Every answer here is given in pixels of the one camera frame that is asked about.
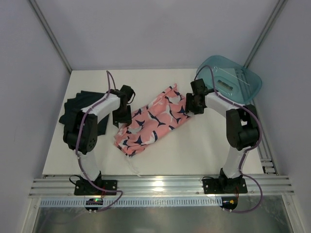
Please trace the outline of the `pink patterned shorts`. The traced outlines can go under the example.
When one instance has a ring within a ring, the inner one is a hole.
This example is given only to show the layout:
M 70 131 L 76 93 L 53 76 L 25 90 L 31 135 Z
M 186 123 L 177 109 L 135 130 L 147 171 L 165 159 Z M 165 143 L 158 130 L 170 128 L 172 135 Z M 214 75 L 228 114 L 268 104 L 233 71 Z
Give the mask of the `pink patterned shorts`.
M 143 152 L 191 118 L 185 107 L 186 97 L 179 92 L 177 84 L 170 85 L 132 113 L 132 123 L 120 127 L 114 145 L 129 157 Z

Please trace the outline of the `navy blue shorts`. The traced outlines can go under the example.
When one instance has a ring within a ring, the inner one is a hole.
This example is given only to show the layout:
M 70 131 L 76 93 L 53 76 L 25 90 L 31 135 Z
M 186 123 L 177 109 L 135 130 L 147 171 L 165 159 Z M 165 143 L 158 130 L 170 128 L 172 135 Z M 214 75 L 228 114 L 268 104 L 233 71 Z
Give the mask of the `navy blue shorts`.
M 74 109 L 82 109 L 97 102 L 104 96 L 104 93 L 81 91 L 77 93 L 75 98 L 67 99 L 64 103 L 65 113 L 60 117 L 59 123 L 65 125 L 69 120 L 69 114 Z M 98 123 L 98 136 L 106 134 L 106 128 L 109 120 L 109 115 Z

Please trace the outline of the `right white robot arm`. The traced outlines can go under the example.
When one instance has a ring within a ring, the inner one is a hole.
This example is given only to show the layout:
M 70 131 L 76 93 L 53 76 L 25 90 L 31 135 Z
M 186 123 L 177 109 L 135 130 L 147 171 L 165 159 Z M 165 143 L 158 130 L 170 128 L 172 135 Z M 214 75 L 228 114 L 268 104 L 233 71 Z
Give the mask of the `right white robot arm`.
M 218 180 L 223 188 L 235 187 L 242 182 L 242 167 L 248 152 L 257 147 L 261 139 L 256 108 L 226 99 L 216 90 L 208 89 L 202 79 L 192 81 L 190 85 L 192 93 L 186 95 L 187 113 L 203 114 L 206 108 L 210 108 L 225 118 L 230 148 Z

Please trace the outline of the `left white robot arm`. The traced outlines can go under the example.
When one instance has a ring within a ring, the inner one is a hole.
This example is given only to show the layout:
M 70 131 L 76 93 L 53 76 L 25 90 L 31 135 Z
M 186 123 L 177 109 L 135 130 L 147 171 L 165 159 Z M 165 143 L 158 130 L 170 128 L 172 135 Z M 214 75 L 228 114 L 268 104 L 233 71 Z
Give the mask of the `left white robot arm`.
M 60 118 L 63 141 L 76 153 L 84 180 L 94 182 L 101 174 L 94 148 L 98 136 L 106 132 L 109 115 L 116 127 L 132 123 L 130 103 L 134 96 L 134 90 L 123 85 L 120 90 L 110 89 L 105 94 L 81 91 L 65 103 L 65 114 Z

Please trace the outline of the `teal plastic basin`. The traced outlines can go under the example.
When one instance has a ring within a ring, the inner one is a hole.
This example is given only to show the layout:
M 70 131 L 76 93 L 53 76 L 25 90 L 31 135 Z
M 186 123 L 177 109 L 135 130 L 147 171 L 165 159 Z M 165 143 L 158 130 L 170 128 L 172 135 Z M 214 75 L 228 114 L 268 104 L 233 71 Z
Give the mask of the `teal plastic basin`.
M 207 58 L 196 73 L 207 88 L 211 89 L 215 83 L 224 97 L 243 105 L 250 103 L 262 87 L 256 73 L 220 55 Z

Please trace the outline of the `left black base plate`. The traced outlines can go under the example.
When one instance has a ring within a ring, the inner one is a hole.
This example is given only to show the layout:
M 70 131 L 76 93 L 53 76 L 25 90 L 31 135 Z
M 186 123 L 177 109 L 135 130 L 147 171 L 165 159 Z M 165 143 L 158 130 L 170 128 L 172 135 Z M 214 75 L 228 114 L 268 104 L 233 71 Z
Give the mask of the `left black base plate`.
M 95 188 L 88 180 L 80 176 L 75 182 L 71 179 L 69 181 L 75 185 L 75 196 L 115 196 L 118 184 L 117 180 L 105 180 L 101 175 L 92 182 L 100 189 Z

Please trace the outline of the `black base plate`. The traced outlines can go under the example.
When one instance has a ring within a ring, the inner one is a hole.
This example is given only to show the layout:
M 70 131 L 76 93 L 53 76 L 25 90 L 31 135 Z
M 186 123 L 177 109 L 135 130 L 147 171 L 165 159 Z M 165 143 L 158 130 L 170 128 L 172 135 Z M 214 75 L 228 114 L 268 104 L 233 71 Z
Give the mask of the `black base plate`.
M 101 175 L 92 182 L 100 189 L 95 188 L 88 180 L 80 176 L 75 182 L 71 179 L 69 181 L 75 185 L 75 196 L 115 196 L 118 184 L 117 180 L 105 180 Z
M 205 176 L 202 178 L 205 194 L 246 194 L 248 193 L 245 179 L 239 176 L 228 179 L 223 176 L 218 178 Z

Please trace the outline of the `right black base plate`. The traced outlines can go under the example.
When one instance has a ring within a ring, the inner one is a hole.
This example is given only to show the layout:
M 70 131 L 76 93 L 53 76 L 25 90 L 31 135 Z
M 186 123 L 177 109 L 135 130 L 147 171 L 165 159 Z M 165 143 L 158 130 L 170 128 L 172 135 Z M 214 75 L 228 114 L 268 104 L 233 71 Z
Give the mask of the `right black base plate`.
M 239 176 L 228 179 L 223 176 L 218 178 L 205 176 L 202 178 L 205 194 L 246 194 L 248 193 L 245 179 Z

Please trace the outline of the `aluminium rail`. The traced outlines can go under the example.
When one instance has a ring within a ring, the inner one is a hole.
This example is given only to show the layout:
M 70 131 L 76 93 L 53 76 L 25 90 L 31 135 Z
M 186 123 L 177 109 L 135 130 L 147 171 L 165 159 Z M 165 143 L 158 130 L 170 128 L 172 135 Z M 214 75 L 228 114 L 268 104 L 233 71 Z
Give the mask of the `aluminium rail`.
M 203 197 L 203 182 L 199 175 L 190 176 L 103 176 L 116 180 L 125 197 Z M 293 195 L 294 187 L 287 176 L 255 175 L 263 195 Z M 34 179 L 29 197 L 72 197 L 74 186 L 69 176 L 47 176 Z

